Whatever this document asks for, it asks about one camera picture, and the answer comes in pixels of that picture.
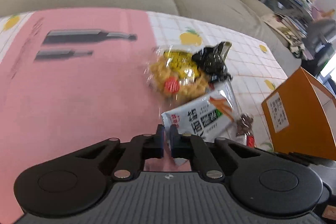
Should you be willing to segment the person right hand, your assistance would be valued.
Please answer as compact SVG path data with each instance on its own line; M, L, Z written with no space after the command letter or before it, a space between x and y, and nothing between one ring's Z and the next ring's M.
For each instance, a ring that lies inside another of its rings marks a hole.
M336 221L336 206L327 205L323 211L322 217L331 221Z

